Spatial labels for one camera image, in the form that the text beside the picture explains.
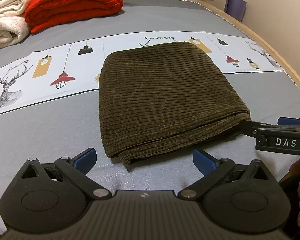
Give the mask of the dark olive corduroy pants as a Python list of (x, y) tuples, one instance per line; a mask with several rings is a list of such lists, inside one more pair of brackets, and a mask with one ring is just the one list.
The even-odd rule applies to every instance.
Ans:
[(99, 79), (107, 157), (128, 166), (239, 132), (250, 110), (206, 52), (189, 42), (111, 53)]

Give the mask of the cream folded blanket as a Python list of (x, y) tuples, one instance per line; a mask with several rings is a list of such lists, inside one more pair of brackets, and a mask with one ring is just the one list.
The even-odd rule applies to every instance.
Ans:
[(30, 33), (24, 12), (32, 0), (0, 0), (0, 49), (23, 41)]

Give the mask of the red folded quilt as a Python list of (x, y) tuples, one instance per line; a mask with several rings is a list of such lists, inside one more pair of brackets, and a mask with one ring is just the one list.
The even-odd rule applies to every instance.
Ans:
[(60, 24), (119, 13), (123, 0), (32, 0), (24, 13), (31, 33)]

